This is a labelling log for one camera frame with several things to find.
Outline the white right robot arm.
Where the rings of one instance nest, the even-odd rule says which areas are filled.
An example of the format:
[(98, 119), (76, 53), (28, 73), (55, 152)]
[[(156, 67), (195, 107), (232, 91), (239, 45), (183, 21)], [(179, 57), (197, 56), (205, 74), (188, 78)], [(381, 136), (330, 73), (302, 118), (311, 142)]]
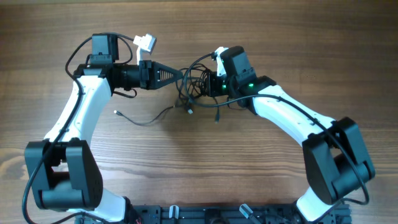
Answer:
[(211, 53), (216, 71), (205, 85), (208, 96), (227, 96), (254, 115), (286, 132), (303, 149), (308, 190), (294, 203), (302, 221), (319, 222), (347, 195), (362, 189), (376, 172), (358, 125), (335, 120), (299, 103), (273, 79), (256, 75), (242, 46), (218, 47)]

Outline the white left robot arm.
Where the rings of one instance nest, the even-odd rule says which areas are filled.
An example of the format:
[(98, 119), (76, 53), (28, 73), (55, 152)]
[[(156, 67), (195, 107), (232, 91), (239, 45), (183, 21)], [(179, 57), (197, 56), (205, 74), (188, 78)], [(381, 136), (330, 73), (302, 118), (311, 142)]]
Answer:
[(53, 128), (41, 141), (31, 141), (24, 159), (29, 180), (23, 199), (32, 195), (41, 210), (67, 212), (68, 218), (100, 223), (140, 223), (126, 197), (103, 186), (90, 144), (99, 116), (113, 95), (127, 96), (138, 88), (156, 90), (182, 73), (144, 60), (156, 43), (153, 35), (128, 37), (114, 32), (88, 38), (91, 53), (76, 70), (71, 95)]

